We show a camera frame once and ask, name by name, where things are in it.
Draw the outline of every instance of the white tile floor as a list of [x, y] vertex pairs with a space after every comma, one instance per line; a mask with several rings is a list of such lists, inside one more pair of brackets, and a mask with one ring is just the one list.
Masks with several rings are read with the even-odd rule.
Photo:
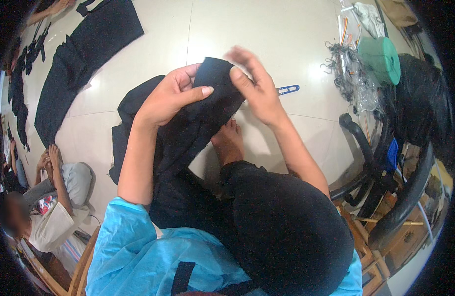
[[[107, 173], [113, 162], [111, 127], [120, 123], [117, 107], [124, 95], [153, 76], [202, 62], [205, 56], [222, 58], [236, 44], [259, 56], [277, 87], [300, 86], [300, 91], [280, 99], [329, 183], [353, 162], [361, 161], [354, 142], [351, 148], [337, 122], [339, 115], [347, 112], [348, 103], [334, 86], [333, 75], [320, 68], [330, 57], [325, 41], [334, 43], [338, 39], [338, 0], [133, 0], [133, 4], [145, 34], [93, 75], [74, 100], [56, 137], [66, 163], [85, 162], [94, 170], [97, 181], [89, 202], [101, 221], [108, 202], [117, 195], [117, 187]], [[31, 152], [23, 151], [18, 139], [17, 148], [19, 156], [26, 159], [23, 165], [31, 184], [44, 149], [34, 127], [40, 92], [56, 47], [82, 17], [75, 8], [67, 9], [45, 20], [40, 32], [50, 21], [53, 24], [44, 44], [47, 59], [42, 63], [38, 57], [32, 73], [23, 76]], [[397, 50], [410, 53], [388, 19], [386, 25]], [[22, 44], [30, 44], [35, 28], [24, 31]], [[5, 83], [3, 109], [7, 110], [12, 133], [17, 135], [16, 118], [5, 106], [7, 92]], [[246, 160], [271, 171], [286, 172], [273, 134], [252, 116], [247, 104], [235, 118], [243, 128]], [[206, 180], [216, 179], [218, 163], [210, 144], [190, 168]], [[92, 232], [96, 225], [95, 219], [88, 218], [82, 228]]]

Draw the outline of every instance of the black pants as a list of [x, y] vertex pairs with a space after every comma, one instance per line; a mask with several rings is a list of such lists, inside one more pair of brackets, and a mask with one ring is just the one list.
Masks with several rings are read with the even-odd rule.
[[328, 295], [352, 261], [346, 221], [318, 189], [292, 175], [241, 161], [220, 173], [219, 200], [188, 169], [165, 184], [150, 208], [160, 228], [192, 227], [216, 236], [270, 295]]

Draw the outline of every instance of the bare foot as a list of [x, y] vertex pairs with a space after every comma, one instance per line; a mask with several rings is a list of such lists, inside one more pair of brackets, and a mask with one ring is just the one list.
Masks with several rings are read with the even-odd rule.
[[228, 163], [244, 160], [244, 143], [241, 127], [231, 119], [211, 138], [221, 167]]

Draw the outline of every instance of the fingernail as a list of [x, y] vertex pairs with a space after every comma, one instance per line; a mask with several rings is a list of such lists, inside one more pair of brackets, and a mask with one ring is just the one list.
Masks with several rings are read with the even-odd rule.
[[203, 92], [203, 96], [207, 97], [214, 92], [214, 88], [212, 86], [203, 87], [201, 91]]
[[242, 70], [237, 68], [236, 66], [233, 66], [230, 71], [231, 73], [231, 77], [234, 78], [234, 79], [239, 79], [242, 77]]

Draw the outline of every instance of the blue object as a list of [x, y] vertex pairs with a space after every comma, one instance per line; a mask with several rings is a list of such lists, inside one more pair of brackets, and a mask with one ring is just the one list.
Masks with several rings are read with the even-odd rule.
[[398, 144], [395, 138], [392, 139], [389, 146], [389, 151], [387, 152], [387, 163], [385, 170], [389, 173], [397, 169], [397, 152]]
[[277, 88], [279, 96], [284, 95], [286, 93], [290, 93], [290, 92], [298, 92], [299, 90], [300, 90], [300, 86], [297, 84]]
[[[157, 239], [142, 205], [114, 198], [107, 206], [94, 247], [87, 295], [168, 296], [180, 261], [196, 263], [188, 291], [217, 291], [250, 280], [211, 234], [194, 228], [161, 232], [163, 235]], [[266, 295], [260, 288], [246, 294]], [[355, 250], [347, 275], [332, 295], [362, 295], [361, 261]]]

